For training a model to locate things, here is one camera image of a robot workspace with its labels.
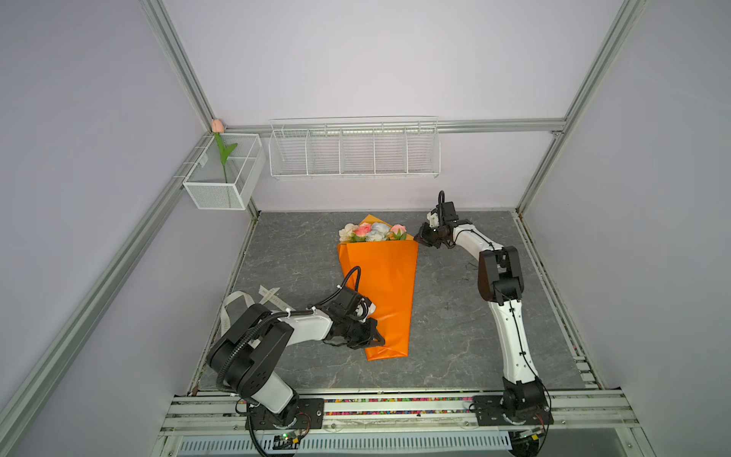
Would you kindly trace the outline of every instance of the perforated metal strip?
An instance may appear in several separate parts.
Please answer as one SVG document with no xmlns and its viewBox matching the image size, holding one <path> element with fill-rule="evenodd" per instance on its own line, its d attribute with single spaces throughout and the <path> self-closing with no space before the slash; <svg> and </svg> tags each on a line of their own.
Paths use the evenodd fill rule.
<svg viewBox="0 0 731 457">
<path fill-rule="evenodd" d="M 271 450 L 273 435 L 260 438 L 267 453 L 291 454 L 291 450 Z M 509 450 L 512 449 L 506 431 L 459 431 L 442 433 L 372 433 L 372 434 L 310 434 L 302 440 L 297 454 L 326 453 L 422 454 L 446 450 Z M 248 435 L 228 437 L 186 437 L 179 456 L 250 456 L 257 452 Z"/>
</svg>

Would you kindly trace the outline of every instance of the black mounting plate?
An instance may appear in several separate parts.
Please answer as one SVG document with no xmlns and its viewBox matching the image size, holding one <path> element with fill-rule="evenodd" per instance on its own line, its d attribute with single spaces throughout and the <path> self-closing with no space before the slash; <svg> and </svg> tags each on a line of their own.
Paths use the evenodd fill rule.
<svg viewBox="0 0 731 457">
<path fill-rule="evenodd" d="M 539 426 L 541 421 L 533 412 L 527 412 L 522 417 L 513 419 L 510 422 L 503 416 L 505 409 L 500 404 L 502 395 L 476 395 L 472 397 L 474 403 L 474 413 L 477 416 L 478 426 Z M 543 425 L 553 423 L 553 415 L 550 411 L 541 411 L 541 419 Z"/>
<path fill-rule="evenodd" d="M 258 407 L 250 407 L 247 405 L 246 411 L 251 415 L 251 424 L 254 426 L 254 430 L 283 430 L 282 428 L 275 427 L 270 420 L 271 414 L 269 411 L 259 405 Z M 325 400 L 324 399 L 298 399 L 297 400 L 297 412 L 304 412 L 310 416 L 310 429 L 322 428 L 322 418 L 325 416 Z M 307 417 L 303 415 L 295 416 L 297 422 L 288 427 L 287 430 L 293 430 L 300 428 L 304 430 L 307 428 Z"/>
</svg>

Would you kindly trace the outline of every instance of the pink flower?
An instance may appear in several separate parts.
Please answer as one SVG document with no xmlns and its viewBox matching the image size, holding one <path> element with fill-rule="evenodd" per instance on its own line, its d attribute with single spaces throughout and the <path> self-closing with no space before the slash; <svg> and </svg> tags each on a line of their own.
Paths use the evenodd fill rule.
<svg viewBox="0 0 731 457">
<path fill-rule="evenodd" d="M 211 131 L 213 133 L 223 133 L 226 130 L 226 127 L 224 127 L 224 123 L 221 122 L 221 119 L 214 119 L 211 121 Z"/>
<path fill-rule="evenodd" d="M 401 233 L 406 233 L 406 227 L 401 224 L 396 224 L 391 227 L 391 231 L 396 235 L 400 235 Z"/>
<path fill-rule="evenodd" d="M 366 236 L 371 231 L 371 225 L 361 225 L 357 229 L 353 230 L 355 236 Z"/>
</svg>

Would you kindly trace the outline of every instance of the wire rack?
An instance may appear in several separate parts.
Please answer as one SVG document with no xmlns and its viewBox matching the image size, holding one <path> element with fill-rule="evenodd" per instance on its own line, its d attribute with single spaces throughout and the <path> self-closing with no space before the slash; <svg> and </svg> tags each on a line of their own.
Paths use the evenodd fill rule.
<svg viewBox="0 0 731 457">
<path fill-rule="evenodd" d="M 271 121 L 277 179 L 437 176 L 437 118 L 329 118 Z"/>
<path fill-rule="evenodd" d="M 243 133 L 222 133 L 221 139 L 226 146 L 238 143 L 226 161 L 226 173 L 211 136 L 183 185 L 200 209 L 243 210 L 266 162 L 262 141 L 259 135 Z"/>
</svg>

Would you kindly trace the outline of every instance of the gray marble tabletop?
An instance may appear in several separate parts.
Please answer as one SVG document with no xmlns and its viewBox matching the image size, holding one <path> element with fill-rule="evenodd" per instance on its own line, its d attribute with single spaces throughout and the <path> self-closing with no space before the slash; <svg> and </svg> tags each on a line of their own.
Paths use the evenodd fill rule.
<svg viewBox="0 0 731 457">
<path fill-rule="evenodd" d="M 374 212 L 415 234 L 425 212 Z M 367 214 L 262 213 L 235 290 L 260 298 L 260 285 L 280 287 L 294 308 L 327 297 L 342 281 L 338 230 Z M 460 212 L 505 246 L 516 246 L 523 267 L 523 321 L 534 363 L 548 388 L 584 384 L 548 298 L 508 211 Z M 231 320 L 242 309 L 232 307 Z M 276 372 L 297 388 L 483 388 L 502 389 L 502 355 L 495 322 L 477 291 L 477 261 L 464 249 L 419 247 L 409 357 L 366 360 L 363 350 L 308 341 L 288 347 Z M 200 390 L 215 390 L 206 367 Z"/>
</svg>

